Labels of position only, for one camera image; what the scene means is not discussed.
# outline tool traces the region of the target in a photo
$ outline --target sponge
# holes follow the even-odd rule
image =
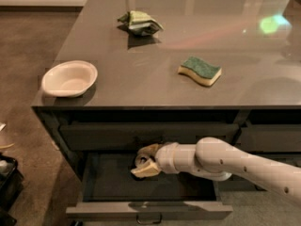
[[[222,69],[191,56],[179,67],[178,73],[185,74],[202,86],[209,87],[222,74]]]

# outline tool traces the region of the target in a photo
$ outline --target white bowl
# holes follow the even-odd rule
[[[87,91],[97,78],[96,68],[85,61],[69,61],[59,64],[42,78],[41,88],[47,95],[76,97]]]

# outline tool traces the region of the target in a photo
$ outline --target tabletop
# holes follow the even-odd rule
[[[55,63],[84,60],[98,78],[83,96],[33,106],[301,108],[301,6],[288,0],[87,0]],[[117,21],[147,12],[164,31],[136,38]],[[189,57],[222,68],[211,87],[179,75]]]

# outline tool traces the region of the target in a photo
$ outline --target brown floor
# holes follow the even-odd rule
[[[9,213],[20,226],[68,225],[65,210],[76,201],[80,182],[56,150],[30,105],[40,79],[49,68],[77,13],[0,12],[0,132],[1,150],[16,158],[24,176],[24,190]],[[301,209],[268,192],[222,192],[234,212],[222,221],[164,221],[162,225],[298,226]],[[86,225],[135,225],[134,222]]]

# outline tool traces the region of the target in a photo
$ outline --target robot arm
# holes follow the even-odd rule
[[[245,153],[213,137],[203,138],[197,145],[155,145],[138,152],[137,168],[132,174],[148,177],[160,171],[188,172],[214,181],[224,181],[235,174],[301,206],[300,168]]]

